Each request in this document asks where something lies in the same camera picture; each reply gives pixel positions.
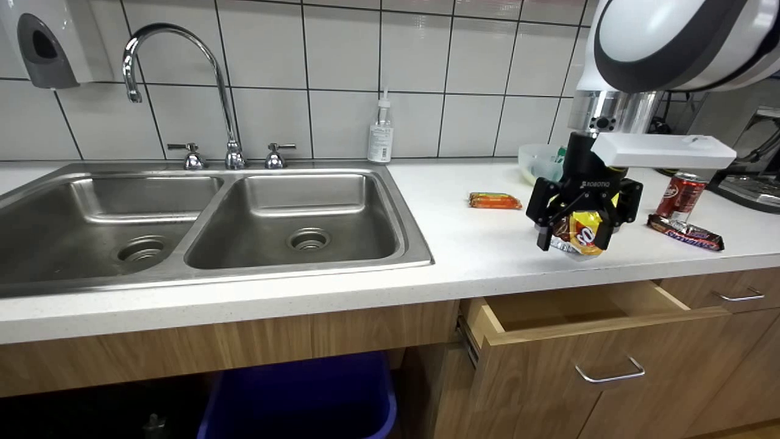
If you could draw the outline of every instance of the chrome faucet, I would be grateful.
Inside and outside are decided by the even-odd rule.
[[[237,116],[234,116],[230,98],[226,98],[222,66],[219,66],[215,50],[203,39],[198,39],[192,32],[175,27],[175,25],[167,25],[167,22],[155,22],[155,25],[137,28],[130,37],[130,40],[123,43],[123,53],[121,53],[121,76],[123,76],[123,84],[126,84],[126,98],[132,101],[142,101],[134,64],[137,64],[138,47],[153,33],[177,33],[177,37],[187,39],[189,43],[195,43],[200,49],[200,53],[212,64],[215,76],[217,76],[217,90],[219,90],[219,101],[222,101],[222,111],[225,111],[225,123],[226,123],[225,167],[243,167],[247,162],[243,162],[240,144],[238,144],[238,134],[237,134]]]

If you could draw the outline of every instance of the white countertop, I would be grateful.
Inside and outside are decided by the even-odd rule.
[[[53,167],[3,166],[0,189],[47,171]],[[622,226],[598,259],[538,251],[524,211],[467,210],[467,193],[474,189],[512,193],[526,205],[532,187],[512,162],[427,160],[396,162],[390,172],[427,236],[433,265],[9,297],[0,299],[0,343],[780,265],[777,216],[711,193],[702,194],[693,221],[719,231],[726,251],[708,254],[645,229],[645,215],[668,182],[652,171],[630,171],[645,184],[638,221]]]

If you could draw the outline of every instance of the cabinet handle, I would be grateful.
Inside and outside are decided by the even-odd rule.
[[[755,288],[750,288],[746,294],[719,294],[723,303],[757,303],[765,299],[765,294]]]
[[[634,358],[634,355],[626,355],[626,360],[637,369],[630,373],[624,373],[624,376],[587,376],[579,362],[576,362],[576,370],[578,376],[589,382],[589,386],[609,386],[609,382],[622,382],[622,381],[638,381],[644,378],[649,370]]]

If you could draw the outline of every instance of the trash can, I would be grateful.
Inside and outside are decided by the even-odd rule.
[[[226,370],[198,439],[386,439],[396,401],[382,353]]]

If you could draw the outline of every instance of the double sink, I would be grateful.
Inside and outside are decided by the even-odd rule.
[[[0,297],[432,264],[382,166],[69,166],[0,197],[0,248]]]

